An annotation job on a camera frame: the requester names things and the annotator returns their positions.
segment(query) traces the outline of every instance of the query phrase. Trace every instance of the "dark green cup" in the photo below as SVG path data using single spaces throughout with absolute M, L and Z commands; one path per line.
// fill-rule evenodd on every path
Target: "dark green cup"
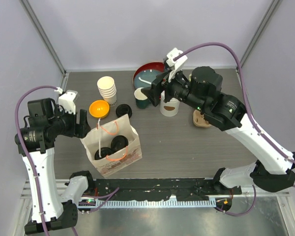
M 142 92 L 142 88 L 137 88 L 134 91 L 134 97 L 136 98 L 137 107 L 140 109 L 145 109 L 149 105 L 149 99 Z

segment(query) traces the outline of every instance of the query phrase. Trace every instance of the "metal floor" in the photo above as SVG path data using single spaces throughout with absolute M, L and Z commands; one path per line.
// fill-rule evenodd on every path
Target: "metal floor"
M 232 212 L 246 211 L 253 198 L 233 199 Z M 213 208 L 102 209 L 79 215 L 79 236 L 288 236 L 276 197 L 258 197 L 245 216 Z M 51 236 L 73 236 L 71 229 Z

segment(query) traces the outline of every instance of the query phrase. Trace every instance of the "stacked paper cups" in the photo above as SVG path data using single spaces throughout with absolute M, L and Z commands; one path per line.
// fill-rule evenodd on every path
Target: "stacked paper cups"
M 110 76 L 104 76 L 97 81 L 97 87 L 103 99 L 112 107 L 117 103 L 117 89 L 115 81 Z

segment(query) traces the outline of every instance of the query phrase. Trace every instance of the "bag handle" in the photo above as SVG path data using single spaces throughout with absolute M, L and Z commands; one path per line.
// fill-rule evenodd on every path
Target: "bag handle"
M 116 135 L 116 134 L 119 132 L 119 126 L 118 126 L 118 124 L 117 124 L 117 121 L 115 121 L 114 123 L 115 123 L 116 126 L 117 126 L 117 130 L 116 130 L 115 133 L 111 133 L 111 132 L 107 131 L 107 130 L 104 129 L 102 126 L 100 126 L 100 127 L 101 127 L 106 133 L 108 133 L 108 134 L 110 134 L 110 135 Z
M 107 131 L 106 129 L 104 129 L 102 126 L 100 126 L 99 122 L 100 122 L 100 119 L 98 120 L 98 123 L 97 123 L 97 126 L 96 126 L 97 129 L 98 129 L 98 127 L 101 127 L 106 133 L 108 133 L 108 134 L 110 134 L 110 135 L 116 135 L 116 134 L 119 132 L 119 126 L 118 126 L 117 121 L 114 122 L 114 123 L 116 124 L 116 127 L 117 127 L 117 130 L 116 130 L 115 133 L 111 133 L 111 132 Z M 126 152 L 125 152 L 125 154 L 123 155 L 122 158 L 119 158 L 119 159 L 110 159 L 110 158 L 109 158 L 109 155 L 107 155 L 107 156 L 106 156 L 106 159 L 107 159 L 108 161 L 120 161 L 120 160 L 124 159 L 124 158 L 127 156 L 127 154 L 128 154 L 128 146 L 126 146 Z
M 107 155 L 107 156 L 106 156 L 106 159 L 107 159 L 108 161 L 120 161 L 120 160 L 124 159 L 124 158 L 127 156 L 127 154 L 128 154 L 128 146 L 126 146 L 126 152 L 124 153 L 124 155 L 123 155 L 122 158 L 119 158 L 119 159 L 110 159 L 110 158 L 109 158 L 109 155 Z

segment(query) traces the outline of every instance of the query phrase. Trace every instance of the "gray table surface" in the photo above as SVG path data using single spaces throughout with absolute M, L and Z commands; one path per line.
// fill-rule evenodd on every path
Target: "gray table surface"
M 242 100 L 235 70 L 219 69 L 216 72 L 223 76 L 222 91 Z M 109 178 L 213 177 L 219 168 L 235 168 L 256 161 L 252 153 L 225 132 L 215 127 L 195 127 L 192 122 L 194 110 L 183 103 L 174 117 L 163 116 L 159 107 L 152 105 L 138 109 L 133 96 L 133 74 L 134 71 L 70 73 L 66 87 L 79 92 L 77 109 L 89 110 L 93 101 L 102 99 L 97 80 L 112 76 L 117 88 L 117 105 L 126 103 L 133 110 L 130 123 L 139 134 L 143 158 Z M 117 118 L 116 107 L 111 108 L 102 124 Z M 88 122 L 95 128 L 97 119 L 88 114 Z M 89 170 L 94 178 L 101 177 L 89 162 L 79 139 L 60 136 L 55 145 L 56 178 L 67 179 L 81 170 Z

